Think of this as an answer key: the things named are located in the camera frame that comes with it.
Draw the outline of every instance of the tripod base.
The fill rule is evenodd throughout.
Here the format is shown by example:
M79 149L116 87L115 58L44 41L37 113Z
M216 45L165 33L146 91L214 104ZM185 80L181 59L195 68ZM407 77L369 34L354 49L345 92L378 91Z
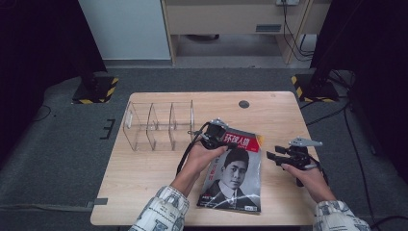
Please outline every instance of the tripod base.
M95 77L97 81L96 90L87 90L84 84L75 91L72 97L73 104L106 103L114 93L118 78L115 77Z
M317 90L310 90L312 74L296 74L292 77L292 83L296 89L297 97L300 101L306 102L333 102L339 101L339 95L333 84L330 82L324 83Z

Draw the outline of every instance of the right hand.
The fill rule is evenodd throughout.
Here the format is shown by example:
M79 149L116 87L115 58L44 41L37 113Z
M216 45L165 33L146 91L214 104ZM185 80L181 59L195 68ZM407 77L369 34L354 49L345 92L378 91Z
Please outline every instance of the right hand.
M308 170L299 170L291 165L282 164L282 168L303 183L309 195L316 203L337 200L317 167Z

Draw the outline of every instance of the white wall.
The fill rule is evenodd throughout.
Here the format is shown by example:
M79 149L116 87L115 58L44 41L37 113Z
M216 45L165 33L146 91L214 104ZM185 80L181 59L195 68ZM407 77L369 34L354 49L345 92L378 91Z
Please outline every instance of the white wall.
M170 60L160 0L79 0L104 60Z

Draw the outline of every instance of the metal bracket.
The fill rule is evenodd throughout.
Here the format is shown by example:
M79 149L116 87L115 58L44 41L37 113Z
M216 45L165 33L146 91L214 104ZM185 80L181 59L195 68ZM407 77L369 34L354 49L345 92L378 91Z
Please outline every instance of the metal bracket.
M211 124L221 126L223 128L228 128L228 124L222 121L220 118L216 118L210 121Z
M304 146L322 146L323 143L321 141L311 141L311 140L307 140L301 137L297 137L291 141L289 141L289 145L291 146L300 146L300 147L304 147Z

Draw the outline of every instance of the clear acrylic organizer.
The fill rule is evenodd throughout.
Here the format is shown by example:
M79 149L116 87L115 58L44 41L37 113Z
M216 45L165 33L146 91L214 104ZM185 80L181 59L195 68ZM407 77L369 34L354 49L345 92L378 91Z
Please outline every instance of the clear acrylic organizer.
M184 151L194 131L191 102L133 103L125 111L123 132L134 151Z

